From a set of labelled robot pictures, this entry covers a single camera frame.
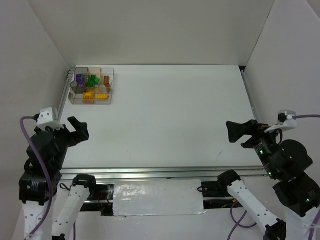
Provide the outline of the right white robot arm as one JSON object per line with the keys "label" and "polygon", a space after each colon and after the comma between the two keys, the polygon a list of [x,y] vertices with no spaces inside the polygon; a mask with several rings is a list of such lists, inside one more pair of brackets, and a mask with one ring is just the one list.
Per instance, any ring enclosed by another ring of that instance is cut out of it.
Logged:
{"label": "right white robot arm", "polygon": [[250,136],[241,146],[255,150],[268,177],[278,182],[273,189],[284,206],[285,220],[269,212],[234,170],[218,176],[221,191],[234,197],[250,214],[264,234],[263,239],[314,240],[320,222],[320,187],[305,172],[313,160],[300,142],[291,139],[277,142],[284,131],[297,127],[295,116],[289,115],[273,126],[250,120],[227,121],[226,127],[230,143]]}

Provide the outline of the purple brown green lego stack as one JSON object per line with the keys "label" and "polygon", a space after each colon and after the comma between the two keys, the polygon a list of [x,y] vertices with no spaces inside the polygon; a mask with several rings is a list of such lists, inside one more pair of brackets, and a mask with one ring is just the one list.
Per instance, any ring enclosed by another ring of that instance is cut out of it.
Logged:
{"label": "purple brown green lego stack", "polygon": [[84,81],[76,81],[76,83],[77,83],[77,87],[78,88],[83,88],[84,86],[85,86],[85,82]]}

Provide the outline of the green lego top piece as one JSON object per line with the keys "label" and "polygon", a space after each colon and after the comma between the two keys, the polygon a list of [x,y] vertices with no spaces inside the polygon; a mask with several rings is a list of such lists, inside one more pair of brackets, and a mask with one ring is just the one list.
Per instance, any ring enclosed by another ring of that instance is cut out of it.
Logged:
{"label": "green lego top piece", "polygon": [[98,85],[98,84],[99,84],[99,82],[100,82],[100,78],[95,77],[95,79],[94,79],[94,84],[95,84],[95,85]]}

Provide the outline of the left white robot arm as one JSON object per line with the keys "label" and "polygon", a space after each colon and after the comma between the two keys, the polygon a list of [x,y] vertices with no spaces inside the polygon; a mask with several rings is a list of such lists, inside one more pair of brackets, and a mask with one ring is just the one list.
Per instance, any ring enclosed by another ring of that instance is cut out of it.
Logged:
{"label": "left white robot arm", "polygon": [[54,204],[61,183],[61,170],[69,148],[90,137],[88,125],[74,116],[67,120],[71,132],[52,115],[34,115],[35,134],[29,136],[24,121],[20,128],[29,146],[24,173],[19,180],[19,199],[24,213],[24,238],[26,240],[68,240],[76,235],[76,220],[85,201],[97,191],[96,178],[78,174],[72,181],[68,198],[57,219],[53,219]]}

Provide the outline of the yellow orange rounded lego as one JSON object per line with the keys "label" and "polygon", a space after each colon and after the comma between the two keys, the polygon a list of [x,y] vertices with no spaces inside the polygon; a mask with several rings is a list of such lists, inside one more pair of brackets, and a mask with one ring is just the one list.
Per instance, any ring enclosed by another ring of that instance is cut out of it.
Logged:
{"label": "yellow orange rounded lego", "polygon": [[95,94],[93,92],[84,92],[82,94],[83,103],[93,103],[95,100]]}

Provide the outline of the yellow rectangular lego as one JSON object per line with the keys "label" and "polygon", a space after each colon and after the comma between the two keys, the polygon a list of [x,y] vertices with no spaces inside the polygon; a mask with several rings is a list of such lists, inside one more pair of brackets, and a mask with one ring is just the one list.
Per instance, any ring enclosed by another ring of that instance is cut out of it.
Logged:
{"label": "yellow rectangular lego", "polygon": [[99,93],[99,94],[96,94],[95,98],[97,100],[108,100],[109,95],[107,93]]}

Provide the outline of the green sloped lego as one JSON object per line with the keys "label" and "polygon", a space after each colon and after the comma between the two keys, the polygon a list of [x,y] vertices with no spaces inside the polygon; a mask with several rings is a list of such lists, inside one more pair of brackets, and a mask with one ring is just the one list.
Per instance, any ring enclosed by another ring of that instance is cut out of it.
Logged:
{"label": "green sloped lego", "polygon": [[90,76],[90,82],[95,82],[96,81],[97,76],[95,74]]}

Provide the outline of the green square lego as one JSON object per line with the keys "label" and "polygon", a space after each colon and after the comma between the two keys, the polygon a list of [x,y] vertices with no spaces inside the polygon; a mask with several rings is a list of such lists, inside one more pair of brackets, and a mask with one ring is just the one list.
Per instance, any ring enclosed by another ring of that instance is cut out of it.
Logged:
{"label": "green square lego", "polygon": [[88,88],[95,88],[96,85],[94,84],[94,81],[89,81],[87,87],[88,87]]}

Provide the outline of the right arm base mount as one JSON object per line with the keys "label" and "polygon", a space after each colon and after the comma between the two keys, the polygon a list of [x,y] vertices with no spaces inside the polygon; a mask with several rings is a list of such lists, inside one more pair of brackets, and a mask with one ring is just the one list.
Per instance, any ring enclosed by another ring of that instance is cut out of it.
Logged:
{"label": "right arm base mount", "polygon": [[228,193],[228,186],[240,180],[241,177],[234,170],[228,170],[220,174],[217,181],[203,181],[197,191],[202,193],[204,198],[231,197]]}

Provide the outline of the purple flower lego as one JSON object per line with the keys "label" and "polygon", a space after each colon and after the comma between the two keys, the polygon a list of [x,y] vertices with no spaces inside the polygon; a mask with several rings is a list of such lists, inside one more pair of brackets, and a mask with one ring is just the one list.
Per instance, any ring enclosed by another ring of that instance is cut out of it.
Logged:
{"label": "purple flower lego", "polygon": [[77,82],[84,82],[84,76],[83,76],[83,74],[77,74],[77,75],[76,75],[76,81],[77,81]]}

